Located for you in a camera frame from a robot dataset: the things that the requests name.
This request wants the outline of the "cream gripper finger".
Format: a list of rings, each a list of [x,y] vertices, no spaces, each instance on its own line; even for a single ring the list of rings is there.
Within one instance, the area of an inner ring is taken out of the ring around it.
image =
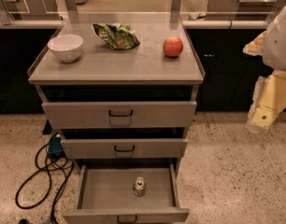
[[[268,130],[286,108],[286,71],[274,70],[258,77],[250,106],[247,128],[252,133]]]
[[[264,43],[264,36],[258,35],[254,40],[252,40],[249,44],[247,44],[243,48],[243,52],[251,56],[262,56],[263,43]]]

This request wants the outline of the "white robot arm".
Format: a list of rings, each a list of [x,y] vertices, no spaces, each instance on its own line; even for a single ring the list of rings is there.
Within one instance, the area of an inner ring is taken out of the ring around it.
[[[268,77],[258,77],[248,113],[248,130],[259,133],[268,130],[286,108],[286,6],[243,52],[260,55],[263,63],[273,69]]]

